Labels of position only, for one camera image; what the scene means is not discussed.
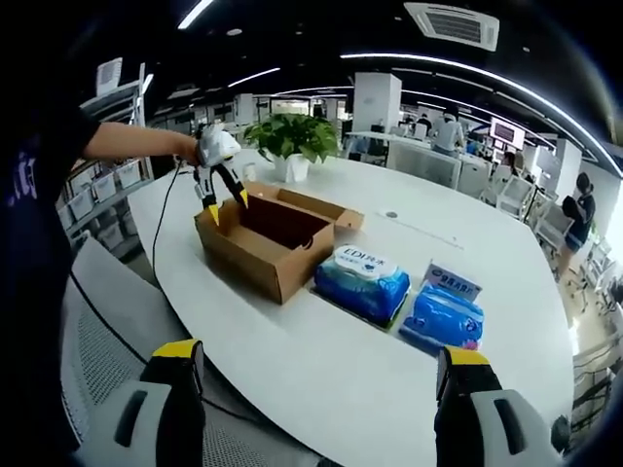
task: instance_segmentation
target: open cardboard box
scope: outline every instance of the open cardboard box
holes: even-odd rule
[[[284,304],[333,252],[334,226],[358,230],[363,215],[320,199],[245,183],[248,209],[228,199],[219,224],[208,209],[195,217],[203,247]]]

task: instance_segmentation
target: air conditioner vent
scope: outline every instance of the air conditioner vent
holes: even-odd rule
[[[429,13],[428,19],[435,34],[452,36],[465,41],[480,42],[480,22],[466,18],[456,18],[450,15]]]
[[[463,8],[428,3],[405,3],[405,8],[426,37],[460,42],[490,52],[497,47],[497,18]]]

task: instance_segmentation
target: desk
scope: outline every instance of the desk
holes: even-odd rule
[[[375,138],[386,141],[389,145],[385,165],[387,168],[408,173],[453,190],[458,188],[461,159],[433,151],[430,149],[429,142],[374,131],[354,131],[349,135],[355,138]]]
[[[255,151],[235,157],[238,166],[249,162],[260,180],[272,180],[272,165]],[[129,199],[150,261],[170,177]],[[214,185],[225,197],[218,177]],[[570,416],[565,310],[528,227],[425,180],[342,159],[314,164],[308,180],[291,188],[365,214],[362,231],[339,234],[338,244],[368,247],[416,280],[434,258],[482,285],[481,349],[501,384],[518,390],[549,425]],[[201,208],[192,176],[180,175],[156,269],[180,320],[224,377],[276,425],[344,466],[434,467],[436,360],[306,289],[278,306],[223,277],[206,265],[195,231]],[[397,219],[383,215],[388,210]]]
[[[351,131],[348,136],[359,138],[382,139],[388,143],[402,143],[418,146],[420,148],[430,149],[430,142],[420,141],[419,139],[408,138],[406,136],[398,136],[397,134],[377,133],[375,131]]]

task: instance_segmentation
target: box lid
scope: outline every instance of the box lid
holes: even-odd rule
[[[363,214],[318,198],[258,182],[244,182],[244,187],[252,195],[296,206],[338,227],[358,230],[363,224]]]

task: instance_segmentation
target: ceiling light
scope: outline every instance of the ceiling light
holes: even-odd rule
[[[295,92],[306,92],[308,90],[352,90],[354,86],[325,86],[322,88],[305,88],[304,90],[285,90],[284,92],[276,92],[274,95],[293,94]]]
[[[271,68],[270,70],[262,71],[261,73],[256,73],[255,75],[247,76],[246,78],[242,78],[241,80],[235,81],[230,85],[227,85],[228,88],[233,88],[240,83],[244,83],[245,81],[252,80],[254,78],[259,78],[260,76],[268,75],[269,73],[274,73],[275,71],[279,71],[281,68]]]
[[[347,94],[322,94],[322,95],[311,95],[310,99],[327,99],[329,97],[348,97]]]
[[[484,112],[485,114],[489,114],[489,115],[491,115],[491,116],[493,116],[493,117],[497,117],[497,118],[499,118],[500,120],[504,120],[505,122],[508,122],[508,123],[510,123],[511,125],[514,125],[514,126],[516,126],[517,128],[519,128],[519,129],[522,129],[522,130],[523,130],[523,131],[525,131],[526,133],[529,133],[529,134],[533,135],[534,137],[536,137],[536,138],[540,139],[541,141],[545,142],[547,145],[551,146],[552,148],[556,148],[556,145],[554,145],[554,144],[550,143],[550,142],[549,142],[549,141],[547,141],[545,138],[543,138],[543,137],[539,136],[538,134],[536,134],[534,131],[530,131],[529,129],[524,128],[523,126],[521,126],[521,125],[519,125],[519,124],[516,124],[516,123],[515,123],[515,122],[513,122],[512,120],[508,120],[506,117],[502,117],[501,115],[495,114],[494,112],[492,112],[492,111],[490,111],[490,110],[483,109],[483,108],[481,108],[481,107],[476,107],[475,105],[471,105],[471,104],[468,104],[468,103],[466,103],[466,102],[461,102],[460,100],[454,100],[454,99],[451,99],[451,98],[449,98],[449,97],[444,97],[444,96],[442,96],[442,95],[429,94],[428,92],[419,92],[419,91],[417,91],[417,90],[402,90],[402,91],[403,91],[403,92],[407,92],[407,93],[409,93],[409,94],[417,94],[417,95],[425,95],[425,96],[427,96],[427,97],[435,97],[435,98],[437,98],[437,99],[442,99],[442,100],[447,100],[447,101],[449,101],[449,102],[454,102],[455,104],[458,104],[458,105],[464,105],[465,107],[471,107],[472,109],[479,110],[479,111],[481,111],[481,112]]]
[[[195,8],[191,10],[191,13],[189,13],[184,19],[182,19],[182,22],[179,23],[177,28],[186,29],[213,1],[214,0],[201,0],[197,5],[195,5]]]
[[[446,108],[442,107],[441,105],[429,104],[428,102],[418,102],[418,105],[423,105],[425,107],[432,107],[433,109],[446,110]]]
[[[564,120],[569,122],[572,126],[575,126],[586,138],[588,138],[597,149],[600,150],[602,154],[604,154],[605,158],[612,164],[616,173],[619,174],[620,177],[623,177],[623,171],[619,168],[617,163],[614,161],[609,152],[605,149],[605,147],[600,143],[595,136],[593,136],[584,126],[582,126],[579,122],[577,122],[571,115],[565,112],[563,109],[558,107],[556,104],[550,102],[545,97],[540,96],[536,92],[529,90],[525,86],[520,85],[519,83],[515,83],[508,78],[504,78],[503,76],[496,75],[490,71],[486,71],[480,68],[476,68],[475,66],[466,65],[464,63],[459,63],[457,61],[447,60],[445,58],[438,58],[436,56],[426,56],[426,55],[414,55],[414,54],[344,54],[341,55],[341,58],[405,58],[409,60],[418,60],[418,61],[427,61],[433,63],[439,63],[442,65],[454,66],[455,68],[462,68],[463,70],[468,70],[474,73],[478,73],[479,75],[486,76],[487,78],[499,81],[504,83],[511,88],[519,90],[524,94],[529,95],[533,99],[539,101],[541,104],[553,110],[559,116],[561,116]]]
[[[153,73],[150,73],[149,75],[147,75],[147,77],[145,78],[145,81],[143,81],[143,92],[141,94],[144,94],[145,92],[147,92],[147,88],[149,88],[149,85],[152,84],[153,79],[154,79]]]

